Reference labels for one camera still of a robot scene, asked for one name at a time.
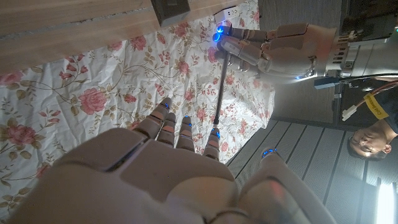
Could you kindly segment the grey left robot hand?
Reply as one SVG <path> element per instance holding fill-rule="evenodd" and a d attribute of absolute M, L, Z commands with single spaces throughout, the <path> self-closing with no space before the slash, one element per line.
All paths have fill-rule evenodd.
<path fill-rule="evenodd" d="M 335 28 L 299 23 L 270 31 L 219 26 L 213 41 L 215 58 L 231 69 L 295 83 L 326 75 L 335 37 Z"/>

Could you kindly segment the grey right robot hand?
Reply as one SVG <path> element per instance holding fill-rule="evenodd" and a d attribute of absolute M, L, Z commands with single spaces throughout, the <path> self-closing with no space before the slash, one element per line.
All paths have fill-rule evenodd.
<path fill-rule="evenodd" d="M 13 211 L 10 223 L 333 223 L 320 199 L 266 149 L 239 187 L 213 128 L 196 154 L 192 122 L 175 130 L 171 99 L 135 129 L 110 129 L 72 149 Z"/>

